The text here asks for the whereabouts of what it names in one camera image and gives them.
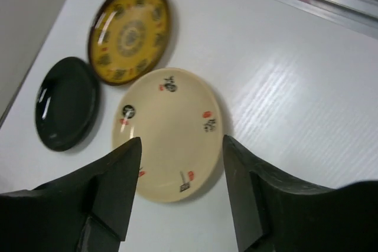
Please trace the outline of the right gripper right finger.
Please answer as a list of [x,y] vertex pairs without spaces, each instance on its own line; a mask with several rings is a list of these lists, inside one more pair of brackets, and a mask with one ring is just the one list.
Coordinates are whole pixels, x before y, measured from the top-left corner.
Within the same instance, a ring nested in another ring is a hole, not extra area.
[[377,250],[376,181],[313,184],[228,135],[223,162],[239,251]]

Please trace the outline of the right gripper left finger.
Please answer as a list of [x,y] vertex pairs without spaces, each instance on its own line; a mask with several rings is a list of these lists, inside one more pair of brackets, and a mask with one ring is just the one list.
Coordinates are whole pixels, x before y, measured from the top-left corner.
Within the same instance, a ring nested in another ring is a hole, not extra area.
[[1,194],[1,251],[118,251],[141,164],[133,138],[33,190]]

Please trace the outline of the cream plate with black print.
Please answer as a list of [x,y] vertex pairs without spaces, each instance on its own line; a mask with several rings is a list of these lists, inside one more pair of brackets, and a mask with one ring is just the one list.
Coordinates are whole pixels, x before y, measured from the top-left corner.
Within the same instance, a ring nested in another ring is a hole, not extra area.
[[177,202],[208,181],[221,155],[223,133],[210,86],[189,71],[162,68],[139,78],[121,98],[112,146],[140,138],[137,193],[153,202]]

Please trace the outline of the yellow and brown patterned plate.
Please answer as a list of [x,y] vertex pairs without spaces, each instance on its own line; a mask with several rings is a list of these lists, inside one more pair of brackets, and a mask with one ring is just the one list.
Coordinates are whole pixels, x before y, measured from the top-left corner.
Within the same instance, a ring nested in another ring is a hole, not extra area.
[[120,86],[150,72],[171,37],[168,0],[105,0],[87,38],[87,57],[98,79]]

